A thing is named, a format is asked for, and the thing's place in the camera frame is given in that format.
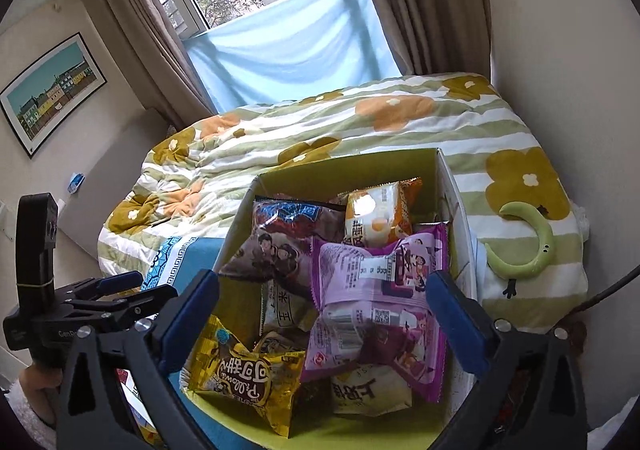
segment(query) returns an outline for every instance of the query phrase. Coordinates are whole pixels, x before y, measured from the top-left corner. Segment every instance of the person's hand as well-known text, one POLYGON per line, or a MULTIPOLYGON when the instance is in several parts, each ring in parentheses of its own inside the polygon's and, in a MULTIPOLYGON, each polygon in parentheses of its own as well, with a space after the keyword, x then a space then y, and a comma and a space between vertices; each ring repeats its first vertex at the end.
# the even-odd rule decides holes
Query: person's hand
POLYGON ((51 369, 43 364, 32 364, 18 375, 24 397, 37 416, 49 425, 54 425, 56 415, 53 412, 44 390, 57 388, 62 383, 62 369, 51 369))
POLYGON ((20 386, 29 390, 57 388, 62 383, 62 369, 51 369, 42 364, 31 364, 20 372, 20 386))

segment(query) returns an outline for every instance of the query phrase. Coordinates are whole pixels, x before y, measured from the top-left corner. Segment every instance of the blue gripper pad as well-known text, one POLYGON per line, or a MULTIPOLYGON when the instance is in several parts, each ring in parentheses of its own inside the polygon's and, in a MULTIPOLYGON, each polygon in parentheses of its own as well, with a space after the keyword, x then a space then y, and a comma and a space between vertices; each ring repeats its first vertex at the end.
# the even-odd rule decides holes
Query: blue gripper pad
POLYGON ((95 290, 102 296, 113 295, 139 287, 142 284, 142 274, 139 271, 127 271, 114 276, 106 276, 98 281, 95 290))
POLYGON ((182 294, 160 310, 152 332, 152 351, 163 376, 182 368, 219 296, 218 276, 200 270, 182 294))
POLYGON ((500 343, 489 315, 462 294, 447 271, 427 277, 425 295, 462 368, 478 378, 484 375, 500 343))

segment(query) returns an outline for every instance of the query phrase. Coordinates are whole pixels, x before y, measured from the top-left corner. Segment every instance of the framed picture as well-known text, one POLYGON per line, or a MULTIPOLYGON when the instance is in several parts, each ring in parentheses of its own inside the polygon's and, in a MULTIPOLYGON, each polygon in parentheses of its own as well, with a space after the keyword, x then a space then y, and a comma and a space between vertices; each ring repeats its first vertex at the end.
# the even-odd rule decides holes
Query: framed picture
POLYGON ((50 49, 0 93, 2 111, 33 157, 56 127, 106 83, 79 33, 50 49))

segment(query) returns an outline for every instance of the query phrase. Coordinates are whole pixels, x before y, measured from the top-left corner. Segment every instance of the brand logo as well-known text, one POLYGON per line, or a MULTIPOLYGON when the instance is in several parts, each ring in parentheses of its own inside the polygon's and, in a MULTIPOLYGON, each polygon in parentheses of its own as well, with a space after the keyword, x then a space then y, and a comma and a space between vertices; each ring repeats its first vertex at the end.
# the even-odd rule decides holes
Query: brand logo
POLYGON ((293 224, 297 216, 305 216, 312 223, 318 220, 321 208, 319 206, 305 204, 305 203, 286 203, 279 202, 276 204, 262 205, 258 211, 259 214, 264 214, 267 217, 279 218, 284 223, 293 224))
POLYGON ((228 391, 243 403, 263 406, 271 391, 271 367, 263 360, 225 358, 217 370, 228 391))
POLYGON ((316 356, 314 356, 314 363, 318 367, 322 367, 325 361, 326 361, 326 356, 324 356, 324 354, 322 353, 316 353, 316 356))

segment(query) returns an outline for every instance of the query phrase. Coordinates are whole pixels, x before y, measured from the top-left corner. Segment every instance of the power outlet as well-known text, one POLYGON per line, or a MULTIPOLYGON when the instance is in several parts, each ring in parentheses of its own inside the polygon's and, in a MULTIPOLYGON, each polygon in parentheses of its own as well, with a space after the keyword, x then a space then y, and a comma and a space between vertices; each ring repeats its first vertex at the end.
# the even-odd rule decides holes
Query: power outlet
POLYGON ((11 241, 15 240, 17 218, 17 212, 11 210, 7 204, 0 201, 0 228, 11 241))

